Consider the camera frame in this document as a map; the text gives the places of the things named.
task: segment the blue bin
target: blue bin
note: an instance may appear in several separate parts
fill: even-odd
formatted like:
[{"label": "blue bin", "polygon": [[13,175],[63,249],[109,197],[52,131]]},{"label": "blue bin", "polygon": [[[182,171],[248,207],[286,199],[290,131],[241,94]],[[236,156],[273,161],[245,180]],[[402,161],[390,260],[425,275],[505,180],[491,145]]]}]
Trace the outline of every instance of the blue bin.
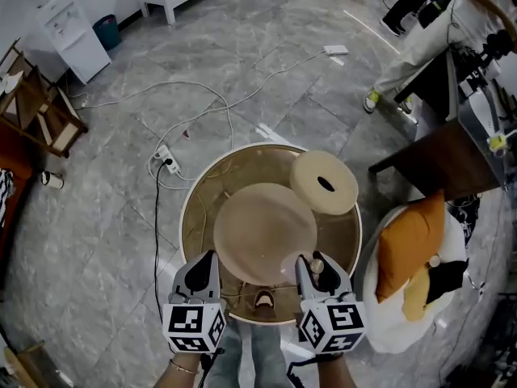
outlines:
[{"label": "blue bin", "polygon": [[106,50],[113,49],[122,41],[115,15],[102,17],[94,24],[94,32]]}]

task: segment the white cable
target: white cable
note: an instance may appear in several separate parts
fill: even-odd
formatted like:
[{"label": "white cable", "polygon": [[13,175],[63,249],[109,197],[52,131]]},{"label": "white cable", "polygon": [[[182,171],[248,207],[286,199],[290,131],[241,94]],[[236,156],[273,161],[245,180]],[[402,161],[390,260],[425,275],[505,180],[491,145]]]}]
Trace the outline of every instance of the white cable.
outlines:
[{"label": "white cable", "polygon": [[[230,108],[233,108],[235,106],[237,106],[238,104],[248,100],[249,98],[257,95],[263,88],[263,86],[266,84],[266,82],[272,78],[273,76],[277,75],[277,74],[282,74],[284,72],[288,72],[289,70],[297,67],[299,64],[301,63],[304,63],[304,62],[307,62],[307,61],[310,61],[311,59],[314,59],[316,56],[319,56],[320,54],[324,53],[325,51],[322,50],[312,56],[309,56],[307,57],[306,59],[304,59],[303,61],[298,61],[297,63],[295,63],[294,65],[292,66],[289,66],[288,68],[285,68],[285,69],[282,69],[282,70],[278,70],[276,72],[273,72],[272,74],[270,74],[269,76],[267,76],[267,78],[265,78],[263,80],[263,82],[260,84],[260,86],[257,88],[256,91],[254,91],[252,94],[248,95],[247,97],[235,102],[235,103],[232,103],[231,105],[228,105],[228,101],[226,100],[226,98],[221,95],[220,93],[216,92],[215,90],[213,90],[211,87],[209,86],[206,86],[204,85],[203,83],[199,83],[199,82],[194,82],[194,81],[163,81],[163,82],[157,82],[157,83],[154,83],[148,87],[146,87],[145,89],[143,89],[142,91],[138,91],[138,92],[135,92],[134,94],[130,94],[130,95],[127,95],[125,97],[123,97],[122,99],[118,99],[118,100],[114,100],[114,101],[110,101],[110,102],[105,102],[105,103],[100,103],[98,105],[85,105],[85,106],[82,106],[78,109],[86,109],[86,108],[100,108],[100,107],[103,107],[103,106],[107,106],[107,105],[113,105],[113,104],[116,104],[116,103],[120,103],[120,102],[124,102],[125,100],[129,99],[129,98],[132,98],[133,96],[135,95],[139,95],[143,92],[146,92],[148,91],[149,89],[152,89],[156,86],[159,86],[159,85],[166,85],[166,84],[176,84],[176,83],[183,83],[183,84],[187,84],[187,85],[197,85],[197,86],[202,86],[204,87],[205,89],[208,89],[209,91],[211,91],[213,94],[217,95],[219,98],[221,98],[221,100],[225,103],[225,106],[224,107],[221,107],[221,108],[212,108],[212,109],[207,109],[206,111],[204,112],[201,112],[199,115],[196,115],[194,116],[193,118],[190,118],[190,119],[187,119],[187,120],[182,120],[181,122],[178,122],[177,124],[174,124],[172,125],[170,128],[168,128],[166,130],[166,132],[162,135],[162,137],[160,138],[160,140],[158,141],[158,143],[156,144],[156,148],[154,148],[154,151],[153,153],[151,154],[151,156],[149,157],[149,159],[147,160],[147,169],[148,169],[148,172],[149,172],[149,175],[156,181],[156,177],[154,176],[153,172],[151,171],[151,160],[154,158],[154,155],[156,154],[156,151],[158,150],[159,146],[161,145],[161,143],[163,142],[164,138],[170,133],[170,131],[172,131],[173,129],[176,129],[178,128],[180,125],[183,125],[183,124],[186,124],[188,122],[192,122],[193,120],[197,120],[199,119],[201,116],[204,116],[210,112],[217,112],[217,111],[224,111],[226,110],[226,116],[228,117],[228,124],[229,124],[229,127],[230,127],[230,130],[231,130],[231,142],[230,142],[230,150],[233,150],[233,144],[235,142],[235,131],[233,130],[233,125],[232,125],[232,120],[231,120],[231,117],[230,117],[230,113],[229,113],[229,109]],[[184,181],[195,181],[196,179],[188,179],[188,178],[185,178],[183,177],[179,172],[176,173],[176,175],[180,178],[180,179],[183,179]],[[170,190],[190,190],[190,188],[187,188],[187,187],[177,187],[177,186],[171,186],[171,185],[167,185],[167,184],[164,184],[162,183],[162,181],[158,181],[160,183],[160,185],[164,188],[168,188]]]}]

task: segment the orange pillow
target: orange pillow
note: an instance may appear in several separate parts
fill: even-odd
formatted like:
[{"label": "orange pillow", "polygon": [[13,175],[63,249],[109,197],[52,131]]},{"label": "orange pillow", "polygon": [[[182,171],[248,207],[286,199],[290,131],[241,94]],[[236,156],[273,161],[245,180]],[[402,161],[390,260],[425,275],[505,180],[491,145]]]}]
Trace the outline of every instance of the orange pillow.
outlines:
[{"label": "orange pillow", "polygon": [[445,230],[443,190],[410,205],[379,237],[377,301],[397,292],[438,252]]}]

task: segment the sneaker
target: sneaker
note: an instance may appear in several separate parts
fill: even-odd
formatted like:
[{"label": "sneaker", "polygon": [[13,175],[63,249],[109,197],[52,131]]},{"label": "sneaker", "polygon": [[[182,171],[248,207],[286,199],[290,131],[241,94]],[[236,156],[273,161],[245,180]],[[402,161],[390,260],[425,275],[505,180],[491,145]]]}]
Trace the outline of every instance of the sneaker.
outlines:
[{"label": "sneaker", "polygon": [[367,113],[373,113],[375,106],[380,101],[380,93],[375,89],[371,89],[368,94],[364,97],[363,108]]},{"label": "sneaker", "polygon": [[413,100],[410,96],[408,96],[401,102],[401,108],[402,111],[404,111],[404,113],[407,115],[409,115],[413,111]]},{"label": "sneaker", "polygon": [[384,19],[380,20],[380,24],[382,24],[384,27],[386,27],[390,32],[392,32],[395,36],[399,37],[401,33],[398,31],[398,29],[395,26],[390,26],[385,22]]}]

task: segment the bracelet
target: bracelet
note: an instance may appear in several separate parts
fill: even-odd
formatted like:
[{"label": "bracelet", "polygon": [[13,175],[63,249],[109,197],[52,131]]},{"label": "bracelet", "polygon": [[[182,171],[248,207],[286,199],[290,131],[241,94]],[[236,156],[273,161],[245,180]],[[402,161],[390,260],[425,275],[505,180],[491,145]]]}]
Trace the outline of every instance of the bracelet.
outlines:
[{"label": "bracelet", "polygon": [[185,369],[185,368],[182,368],[181,366],[179,365],[176,365],[172,359],[169,359],[169,365],[172,366],[174,369],[176,369],[177,371],[183,371],[183,372],[186,372],[186,373],[189,373],[190,375],[197,375],[199,372],[198,371],[190,371],[188,369]]}]

